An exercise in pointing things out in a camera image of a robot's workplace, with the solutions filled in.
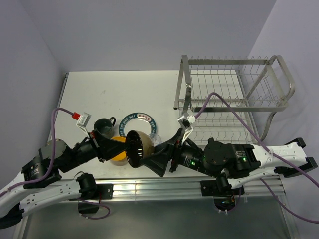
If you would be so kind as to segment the beige floral ceramic bowl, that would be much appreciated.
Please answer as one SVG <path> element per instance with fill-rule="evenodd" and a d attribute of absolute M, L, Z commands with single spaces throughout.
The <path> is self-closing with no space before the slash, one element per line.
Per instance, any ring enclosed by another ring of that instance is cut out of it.
<path fill-rule="evenodd" d="M 141 131 L 131 130 L 125 140 L 126 158 L 133 168 L 141 166 L 141 160 L 152 155 L 154 144 L 147 134 Z"/>

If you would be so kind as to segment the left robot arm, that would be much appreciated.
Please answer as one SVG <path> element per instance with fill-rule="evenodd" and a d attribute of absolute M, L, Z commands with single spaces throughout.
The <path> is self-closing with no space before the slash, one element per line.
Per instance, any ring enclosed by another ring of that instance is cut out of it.
<path fill-rule="evenodd" d="M 64 200 L 88 200 L 97 195 L 94 176 L 83 173 L 71 182 L 46 190 L 66 173 L 94 158 L 104 162 L 125 151 L 125 144 L 94 130 L 73 148 L 54 138 L 0 191 L 0 227 L 10 228 L 35 210 Z"/>

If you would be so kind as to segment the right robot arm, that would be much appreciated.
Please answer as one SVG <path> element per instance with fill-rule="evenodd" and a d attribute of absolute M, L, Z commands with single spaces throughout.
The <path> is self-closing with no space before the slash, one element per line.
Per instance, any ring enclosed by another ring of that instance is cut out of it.
<path fill-rule="evenodd" d="M 244 184 L 267 176 L 283 175 L 285 178 L 301 175 L 317 168 L 313 157 L 307 157 L 302 138 L 268 150 L 254 144 L 221 143 L 209 138 L 205 148 L 192 140 L 181 142 L 180 132 L 170 140 L 155 147 L 151 156 L 141 160 L 141 165 L 163 177 L 166 168 L 175 172 L 184 166 L 210 180 L 201 181 L 203 196 L 230 197 L 244 194 Z"/>

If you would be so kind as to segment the stainless steel dish rack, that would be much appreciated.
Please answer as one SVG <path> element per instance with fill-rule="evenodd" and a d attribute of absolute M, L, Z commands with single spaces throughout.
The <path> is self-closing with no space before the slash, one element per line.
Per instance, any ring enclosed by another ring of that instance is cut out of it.
<path fill-rule="evenodd" d="M 183 55 L 174 109 L 199 115 L 190 139 L 204 147 L 265 139 L 276 113 L 288 107 L 295 81 L 280 55 L 194 58 Z"/>

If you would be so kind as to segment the clear glass cup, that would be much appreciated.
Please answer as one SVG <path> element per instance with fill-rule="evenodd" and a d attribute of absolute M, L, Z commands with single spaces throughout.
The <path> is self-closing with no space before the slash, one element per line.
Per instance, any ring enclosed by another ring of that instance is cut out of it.
<path fill-rule="evenodd" d="M 161 137 L 157 134 L 149 134 L 148 137 L 154 146 L 158 146 L 162 143 Z"/>

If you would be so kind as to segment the dark green mug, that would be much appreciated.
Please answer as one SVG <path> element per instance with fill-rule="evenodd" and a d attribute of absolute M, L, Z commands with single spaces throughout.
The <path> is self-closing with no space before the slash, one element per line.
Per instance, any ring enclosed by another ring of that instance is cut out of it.
<path fill-rule="evenodd" d="M 115 117 L 101 118 L 95 121 L 94 129 L 106 138 L 112 138 L 114 136 L 114 125 L 116 123 Z"/>

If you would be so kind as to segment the orange plastic bowl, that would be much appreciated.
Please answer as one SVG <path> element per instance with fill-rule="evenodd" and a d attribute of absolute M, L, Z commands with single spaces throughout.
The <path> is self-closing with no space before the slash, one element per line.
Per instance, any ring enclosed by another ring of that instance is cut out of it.
<path fill-rule="evenodd" d="M 112 140 L 125 143 L 125 138 L 124 137 L 120 137 L 120 136 L 114 136 L 114 137 L 112 137 Z M 113 157 L 111 160 L 118 162 L 118 161 L 123 161 L 125 159 L 126 159 L 126 153 L 125 153 L 125 151 L 123 151 L 120 154 L 118 154 L 115 157 Z"/>

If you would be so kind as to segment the white plate green rim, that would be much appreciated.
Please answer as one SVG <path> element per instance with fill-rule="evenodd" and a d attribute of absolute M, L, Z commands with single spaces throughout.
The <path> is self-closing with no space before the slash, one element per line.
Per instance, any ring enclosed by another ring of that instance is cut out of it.
<path fill-rule="evenodd" d="M 157 124 L 155 120 L 146 113 L 130 113 L 119 123 L 118 133 L 121 137 L 126 137 L 131 130 L 137 130 L 146 135 L 157 134 Z"/>

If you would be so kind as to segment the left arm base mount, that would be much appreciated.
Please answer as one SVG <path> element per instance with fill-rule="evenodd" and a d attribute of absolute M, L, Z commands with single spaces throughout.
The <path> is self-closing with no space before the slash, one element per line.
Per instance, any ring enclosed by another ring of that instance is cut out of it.
<path fill-rule="evenodd" d="M 97 184 L 95 198 L 99 200 L 110 200 L 113 197 L 113 184 Z"/>

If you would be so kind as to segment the aluminium mounting rail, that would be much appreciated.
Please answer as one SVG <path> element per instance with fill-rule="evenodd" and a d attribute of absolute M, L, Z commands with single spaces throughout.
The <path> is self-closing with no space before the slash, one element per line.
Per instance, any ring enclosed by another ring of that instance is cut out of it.
<path fill-rule="evenodd" d="M 208 199 L 202 197 L 200 181 L 212 180 L 208 177 L 182 177 L 157 179 L 111 179 L 96 180 L 97 184 L 113 184 L 113 197 L 106 201 L 158 201 L 182 199 Z M 285 189 L 279 177 L 266 177 L 264 181 L 277 196 L 284 196 Z M 244 198 L 271 196 L 267 187 L 254 180 L 244 185 Z"/>

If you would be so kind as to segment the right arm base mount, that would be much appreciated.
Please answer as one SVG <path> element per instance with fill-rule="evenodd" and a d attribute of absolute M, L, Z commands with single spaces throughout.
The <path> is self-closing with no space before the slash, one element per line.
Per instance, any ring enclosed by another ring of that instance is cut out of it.
<path fill-rule="evenodd" d="M 201 195 L 203 197 L 232 197 L 244 195 L 244 187 L 232 189 L 231 185 L 219 180 L 202 180 L 200 181 Z"/>

